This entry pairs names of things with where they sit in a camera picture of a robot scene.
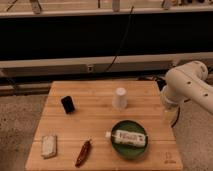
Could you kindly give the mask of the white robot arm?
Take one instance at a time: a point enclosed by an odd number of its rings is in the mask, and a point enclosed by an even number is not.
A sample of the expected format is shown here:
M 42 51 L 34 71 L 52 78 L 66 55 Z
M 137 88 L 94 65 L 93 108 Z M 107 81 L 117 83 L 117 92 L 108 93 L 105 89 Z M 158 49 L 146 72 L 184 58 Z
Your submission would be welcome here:
M 160 93 L 164 106 L 164 121 L 173 124 L 184 99 L 190 99 L 213 115 L 213 86 L 205 82 L 207 66 L 191 61 L 170 69 L 165 75 L 166 85 Z

